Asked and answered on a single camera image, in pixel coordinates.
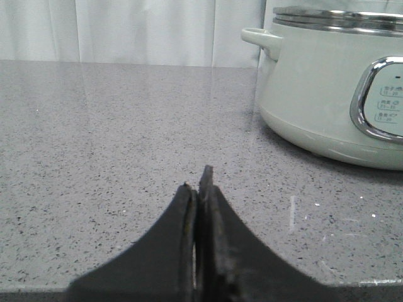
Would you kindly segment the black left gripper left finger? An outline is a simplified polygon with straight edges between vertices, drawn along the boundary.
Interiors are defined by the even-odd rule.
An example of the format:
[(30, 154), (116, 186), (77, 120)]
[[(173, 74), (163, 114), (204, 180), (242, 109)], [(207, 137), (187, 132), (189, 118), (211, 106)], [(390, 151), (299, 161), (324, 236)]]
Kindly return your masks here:
[(166, 211), (129, 249), (76, 279), (68, 301), (192, 301), (197, 193), (181, 185)]

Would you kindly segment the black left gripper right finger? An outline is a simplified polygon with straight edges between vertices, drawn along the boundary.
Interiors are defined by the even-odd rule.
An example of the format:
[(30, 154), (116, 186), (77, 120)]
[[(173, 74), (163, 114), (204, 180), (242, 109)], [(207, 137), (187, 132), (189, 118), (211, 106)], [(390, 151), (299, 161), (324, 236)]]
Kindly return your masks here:
[(260, 241), (213, 184), (200, 179), (196, 221), (199, 301), (333, 301), (333, 291), (298, 271)]

